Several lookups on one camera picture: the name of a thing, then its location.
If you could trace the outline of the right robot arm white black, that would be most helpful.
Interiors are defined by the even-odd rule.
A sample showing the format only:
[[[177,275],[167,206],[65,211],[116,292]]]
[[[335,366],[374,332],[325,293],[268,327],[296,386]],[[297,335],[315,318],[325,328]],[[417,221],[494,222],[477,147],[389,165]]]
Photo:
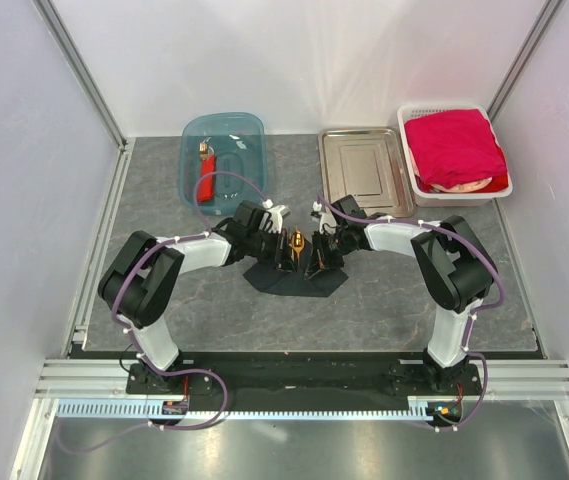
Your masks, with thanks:
[[[352,196],[332,204],[319,197],[312,216],[319,224],[313,234],[305,277],[339,270],[355,251],[390,252],[416,260],[428,293],[436,304],[435,323],[422,368],[422,381],[431,392],[447,392],[458,381],[455,366],[469,354],[471,325],[488,306],[484,299],[493,285],[503,284],[497,267],[468,223],[460,216],[442,222],[368,216]]]

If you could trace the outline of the gold spoon green handle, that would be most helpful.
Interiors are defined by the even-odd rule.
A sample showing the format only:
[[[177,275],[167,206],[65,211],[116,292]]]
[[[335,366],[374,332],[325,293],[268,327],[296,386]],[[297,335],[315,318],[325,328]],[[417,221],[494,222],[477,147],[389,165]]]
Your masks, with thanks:
[[[295,228],[289,235],[289,248],[291,250],[292,260],[299,265],[301,263],[301,254],[305,248],[306,240],[302,232]]]

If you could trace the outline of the black paper napkin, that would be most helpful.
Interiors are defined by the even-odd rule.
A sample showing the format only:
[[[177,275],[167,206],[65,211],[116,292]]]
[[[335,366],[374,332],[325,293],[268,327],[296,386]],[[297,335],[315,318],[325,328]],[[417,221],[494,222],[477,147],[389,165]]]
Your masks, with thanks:
[[[311,257],[312,246],[306,242],[297,271],[283,271],[274,266],[255,263],[244,272],[243,277],[261,293],[309,298],[328,298],[349,280],[349,276],[341,269],[319,271],[312,277],[306,277]]]

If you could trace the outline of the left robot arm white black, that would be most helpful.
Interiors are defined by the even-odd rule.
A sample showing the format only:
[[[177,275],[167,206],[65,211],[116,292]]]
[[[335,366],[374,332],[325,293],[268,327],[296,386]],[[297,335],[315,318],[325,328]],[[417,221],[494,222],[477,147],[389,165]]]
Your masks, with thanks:
[[[180,275],[225,267],[246,257],[277,266],[284,257],[285,205],[243,201],[234,215],[191,236],[155,237],[139,230],[129,236],[103,273],[98,296],[150,368],[149,382],[172,393],[183,382],[181,352],[164,317]]]

